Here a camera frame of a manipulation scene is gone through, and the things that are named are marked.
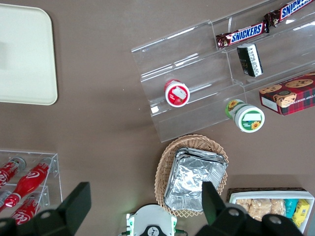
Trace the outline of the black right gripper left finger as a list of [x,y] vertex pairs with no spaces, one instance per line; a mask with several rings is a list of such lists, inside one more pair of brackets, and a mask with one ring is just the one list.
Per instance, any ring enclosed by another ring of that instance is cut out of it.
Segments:
[[16,225],[12,218],[0,220],[2,236],[73,236],[92,206],[89,182],[79,183],[56,208],[40,212],[30,221]]

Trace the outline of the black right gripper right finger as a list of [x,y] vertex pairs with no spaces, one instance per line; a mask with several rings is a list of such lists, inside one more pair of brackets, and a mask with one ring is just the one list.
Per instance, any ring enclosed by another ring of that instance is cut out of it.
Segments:
[[202,207],[207,225],[198,236],[301,236],[288,218],[267,214],[257,221],[239,205],[226,206],[211,182],[202,183]]

